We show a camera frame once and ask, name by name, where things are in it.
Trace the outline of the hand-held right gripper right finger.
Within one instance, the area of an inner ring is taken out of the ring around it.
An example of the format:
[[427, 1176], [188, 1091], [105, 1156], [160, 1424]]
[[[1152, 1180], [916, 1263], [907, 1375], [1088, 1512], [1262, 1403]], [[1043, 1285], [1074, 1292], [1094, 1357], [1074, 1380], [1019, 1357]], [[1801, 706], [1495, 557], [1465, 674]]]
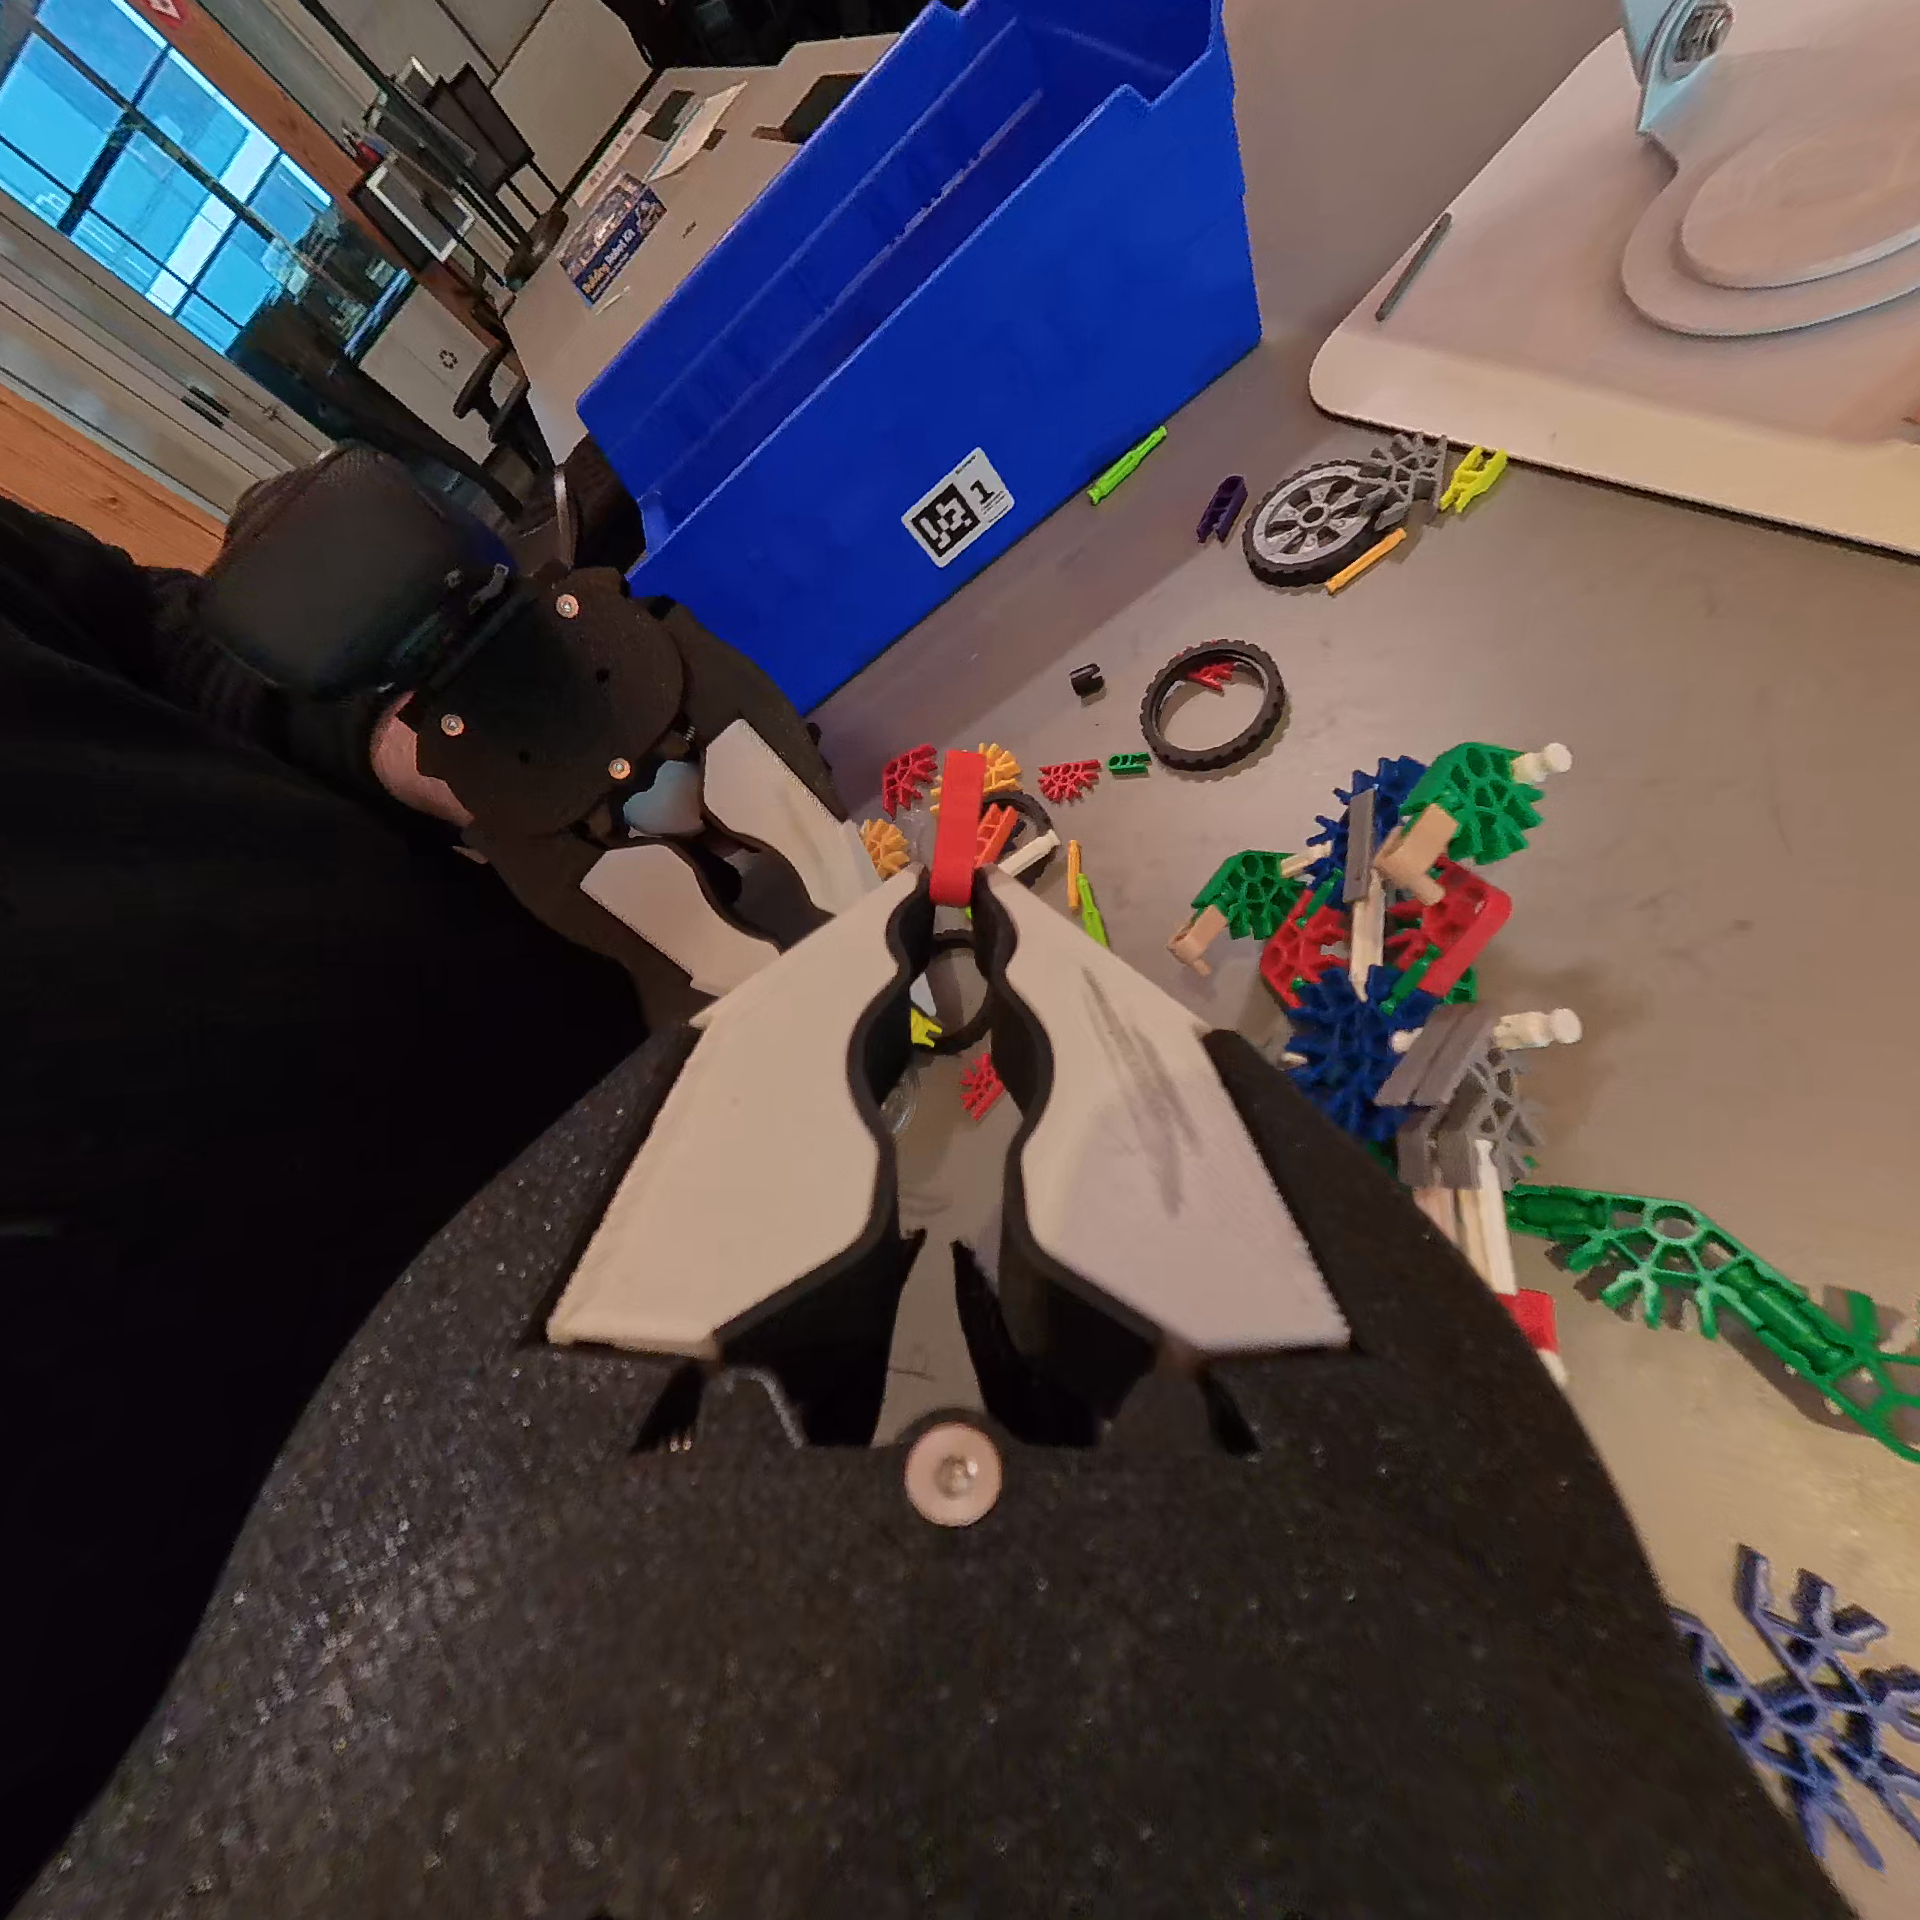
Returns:
[[1098, 1424], [1170, 1367], [1344, 1354], [1353, 1330], [1224, 1072], [1233, 1036], [1019, 882], [976, 885], [1016, 1347]]

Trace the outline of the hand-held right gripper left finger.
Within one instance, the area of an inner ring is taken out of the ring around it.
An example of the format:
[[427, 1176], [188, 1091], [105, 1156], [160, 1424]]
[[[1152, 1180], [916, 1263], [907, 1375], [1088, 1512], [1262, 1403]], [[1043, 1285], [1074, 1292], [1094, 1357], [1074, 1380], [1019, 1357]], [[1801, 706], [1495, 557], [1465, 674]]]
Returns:
[[760, 1370], [810, 1443], [874, 1441], [924, 1243], [881, 1105], [928, 957], [928, 877], [902, 872], [697, 1018], [554, 1344]]

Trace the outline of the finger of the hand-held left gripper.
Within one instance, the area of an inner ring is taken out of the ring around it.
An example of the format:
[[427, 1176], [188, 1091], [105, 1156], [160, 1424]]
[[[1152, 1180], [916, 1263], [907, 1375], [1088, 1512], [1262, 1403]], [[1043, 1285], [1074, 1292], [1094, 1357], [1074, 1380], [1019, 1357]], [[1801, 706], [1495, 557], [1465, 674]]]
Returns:
[[735, 721], [705, 749], [705, 813], [737, 842], [783, 858], [810, 904], [828, 914], [881, 890], [858, 828], [839, 819], [748, 717]]
[[727, 996], [780, 957], [737, 921], [676, 844], [633, 842], [595, 860], [582, 891], [656, 948], [705, 996]]

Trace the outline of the multicolour construction toy model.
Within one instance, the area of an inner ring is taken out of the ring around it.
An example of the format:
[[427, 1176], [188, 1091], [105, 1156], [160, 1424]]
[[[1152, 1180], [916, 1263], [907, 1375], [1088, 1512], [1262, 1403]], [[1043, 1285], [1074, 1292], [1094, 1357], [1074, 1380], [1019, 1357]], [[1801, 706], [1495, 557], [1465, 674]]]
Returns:
[[1292, 1087], [1385, 1167], [1562, 1386], [1556, 1312], [1521, 1285], [1504, 1201], [1538, 1156], [1526, 1059], [1577, 1044], [1585, 1023], [1497, 1010], [1479, 964], [1513, 913], [1488, 872], [1530, 845], [1572, 763], [1562, 740], [1382, 759], [1338, 788], [1304, 853], [1224, 863], [1169, 940], [1200, 977], [1219, 940], [1260, 940]]

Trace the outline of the person's left forearm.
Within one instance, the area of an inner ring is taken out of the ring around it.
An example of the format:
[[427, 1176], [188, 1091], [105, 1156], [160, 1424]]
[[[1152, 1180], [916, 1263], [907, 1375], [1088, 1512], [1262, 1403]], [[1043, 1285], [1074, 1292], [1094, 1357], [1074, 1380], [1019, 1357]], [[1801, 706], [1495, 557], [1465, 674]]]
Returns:
[[207, 584], [145, 568], [78, 523], [3, 500], [4, 725], [27, 717], [35, 667], [78, 667], [110, 692], [156, 700], [366, 805], [388, 799], [372, 771], [378, 706], [316, 704], [267, 684], [214, 639]]

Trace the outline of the person's left hand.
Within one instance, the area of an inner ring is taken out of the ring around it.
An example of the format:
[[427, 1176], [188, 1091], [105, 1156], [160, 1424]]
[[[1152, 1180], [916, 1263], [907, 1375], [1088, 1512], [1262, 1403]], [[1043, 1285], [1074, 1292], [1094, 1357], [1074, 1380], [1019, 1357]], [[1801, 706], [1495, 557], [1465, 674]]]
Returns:
[[398, 697], [372, 728], [369, 743], [372, 776], [396, 803], [443, 825], [467, 828], [473, 819], [468, 808], [443, 779], [427, 776], [419, 763], [419, 733], [401, 717], [407, 703], [404, 695]]

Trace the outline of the black tyre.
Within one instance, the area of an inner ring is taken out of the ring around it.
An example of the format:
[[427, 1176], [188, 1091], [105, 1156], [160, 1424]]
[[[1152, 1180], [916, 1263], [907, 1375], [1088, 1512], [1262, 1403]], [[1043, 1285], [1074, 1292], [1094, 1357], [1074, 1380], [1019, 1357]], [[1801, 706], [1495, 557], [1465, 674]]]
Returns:
[[1055, 829], [1055, 833], [1056, 833], [1056, 828], [1055, 828], [1055, 824], [1052, 824], [1052, 819], [1050, 819], [1050, 813], [1048, 813], [1044, 805], [1043, 805], [1041, 800], [1035, 800], [1035, 799], [1026, 795], [1025, 791], [1009, 791], [1009, 793], [994, 795], [994, 799], [991, 799], [991, 800], [986, 800], [986, 803], [984, 803], [984, 810], [986, 810], [988, 805], [998, 805], [998, 803], [1009, 803], [1009, 805], [1017, 808], [1017, 810], [1019, 810], [1019, 817], [1023, 817], [1019, 829], [1012, 835], [1012, 839], [1010, 839], [1010, 844], [1009, 844], [1006, 853], [1012, 853], [1012, 851], [1016, 851], [1016, 848], [1019, 848], [1023, 844], [1033, 842], [1033, 839], [1035, 839], [1035, 837], [1041, 837], [1044, 829]]
[[[1170, 740], [1163, 730], [1166, 706], [1179, 688], [1196, 684], [1196, 676], [1210, 667], [1226, 667], [1231, 682], [1255, 684], [1260, 704], [1251, 723], [1236, 733], [1208, 747], [1185, 747]], [[1216, 776], [1257, 757], [1282, 730], [1288, 713], [1290, 690], [1278, 661], [1265, 648], [1249, 640], [1210, 640], [1163, 663], [1144, 690], [1138, 728], [1150, 757], [1174, 773]]]
[[[972, 1001], [958, 1000], [948, 1013], [940, 1003], [936, 983], [936, 977], [944, 969], [961, 977], [961, 988], [972, 989]], [[911, 1044], [907, 1059], [912, 1066], [921, 1066], [924, 1059], [958, 1056], [991, 1039], [993, 977], [976, 956], [972, 927], [951, 923], [934, 930], [928, 968], [912, 980], [907, 1001], [915, 1001], [924, 1013], [936, 1015], [944, 1025], [944, 1049], [934, 1055]]]

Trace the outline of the blue leaflet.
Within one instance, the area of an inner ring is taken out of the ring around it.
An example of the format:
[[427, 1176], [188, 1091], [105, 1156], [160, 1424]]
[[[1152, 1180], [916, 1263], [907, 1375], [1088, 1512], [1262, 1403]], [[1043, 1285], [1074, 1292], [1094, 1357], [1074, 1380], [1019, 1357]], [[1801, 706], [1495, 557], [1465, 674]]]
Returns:
[[587, 306], [609, 297], [663, 216], [666, 203], [641, 177], [619, 171], [603, 184], [561, 252], [562, 272]]

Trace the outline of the blue bin with square tag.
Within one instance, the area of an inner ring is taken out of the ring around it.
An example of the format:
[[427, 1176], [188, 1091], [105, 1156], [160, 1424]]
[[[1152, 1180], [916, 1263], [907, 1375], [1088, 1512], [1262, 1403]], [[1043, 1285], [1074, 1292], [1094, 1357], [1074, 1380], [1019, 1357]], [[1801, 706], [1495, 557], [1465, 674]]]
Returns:
[[798, 709], [1262, 339], [1219, 3], [931, 7], [583, 394]]

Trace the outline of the black background chairs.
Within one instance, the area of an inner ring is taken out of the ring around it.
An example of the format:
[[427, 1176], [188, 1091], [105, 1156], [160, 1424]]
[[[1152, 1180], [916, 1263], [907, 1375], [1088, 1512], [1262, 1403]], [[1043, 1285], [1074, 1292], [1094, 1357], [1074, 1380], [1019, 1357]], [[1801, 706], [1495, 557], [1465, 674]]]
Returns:
[[559, 244], [569, 208], [483, 76], [409, 64], [351, 132], [351, 207], [415, 277], [442, 272], [506, 309]]

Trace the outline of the grey spoked wheel with tyre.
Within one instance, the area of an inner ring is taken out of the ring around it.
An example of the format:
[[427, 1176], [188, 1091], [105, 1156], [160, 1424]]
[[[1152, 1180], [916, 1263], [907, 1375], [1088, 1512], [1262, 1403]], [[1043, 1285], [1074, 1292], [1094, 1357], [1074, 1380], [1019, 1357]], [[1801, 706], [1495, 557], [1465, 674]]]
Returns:
[[1406, 513], [1409, 493], [1382, 463], [1329, 460], [1282, 479], [1242, 527], [1242, 554], [1262, 586], [1329, 586]]

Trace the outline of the grey connector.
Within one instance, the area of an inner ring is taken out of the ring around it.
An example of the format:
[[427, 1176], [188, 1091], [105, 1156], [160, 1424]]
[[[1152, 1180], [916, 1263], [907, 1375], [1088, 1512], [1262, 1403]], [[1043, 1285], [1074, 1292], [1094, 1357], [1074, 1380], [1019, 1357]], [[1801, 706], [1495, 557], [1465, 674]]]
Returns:
[[1450, 482], [1450, 452], [1444, 437], [1395, 434], [1361, 460], [1361, 505], [1371, 509], [1376, 533], [1392, 533], [1419, 507], [1438, 513]]

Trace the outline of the large window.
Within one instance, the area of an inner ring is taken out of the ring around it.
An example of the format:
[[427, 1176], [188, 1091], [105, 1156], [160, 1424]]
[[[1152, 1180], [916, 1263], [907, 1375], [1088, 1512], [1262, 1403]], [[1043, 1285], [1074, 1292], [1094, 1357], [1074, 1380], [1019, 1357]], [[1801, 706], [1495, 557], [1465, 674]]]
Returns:
[[4, 4], [3, 186], [231, 361], [302, 316], [360, 365], [415, 289], [145, 4]]

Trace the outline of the blue snowflake connector pair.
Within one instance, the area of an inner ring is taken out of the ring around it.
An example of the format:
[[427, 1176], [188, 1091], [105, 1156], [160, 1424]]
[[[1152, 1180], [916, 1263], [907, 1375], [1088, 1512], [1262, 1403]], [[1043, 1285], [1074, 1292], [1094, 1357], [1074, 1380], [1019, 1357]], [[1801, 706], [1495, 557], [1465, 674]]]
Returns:
[[1840, 1834], [1881, 1873], [1881, 1849], [1868, 1837], [1847, 1786], [1870, 1793], [1908, 1841], [1918, 1837], [1918, 1773], [1891, 1748], [1897, 1737], [1918, 1739], [1918, 1672], [1856, 1667], [1888, 1628], [1865, 1608], [1840, 1603], [1836, 1587], [1812, 1571], [1800, 1572], [1792, 1610], [1778, 1611], [1769, 1559], [1750, 1546], [1735, 1553], [1735, 1608], [1777, 1673], [1750, 1679], [1700, 1619], [1671, 1610], [1691, 1673], [1746, 1760], [1783, 1786], [1816, 1859]]

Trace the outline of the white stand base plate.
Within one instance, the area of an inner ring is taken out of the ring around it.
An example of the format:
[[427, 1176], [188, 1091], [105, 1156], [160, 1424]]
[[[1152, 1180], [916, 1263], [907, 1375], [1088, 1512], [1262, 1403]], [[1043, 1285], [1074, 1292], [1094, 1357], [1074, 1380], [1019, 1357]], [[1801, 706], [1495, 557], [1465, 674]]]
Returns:
[[1312, 401], [1915, 557], [1918, 7], [1618, 15]]

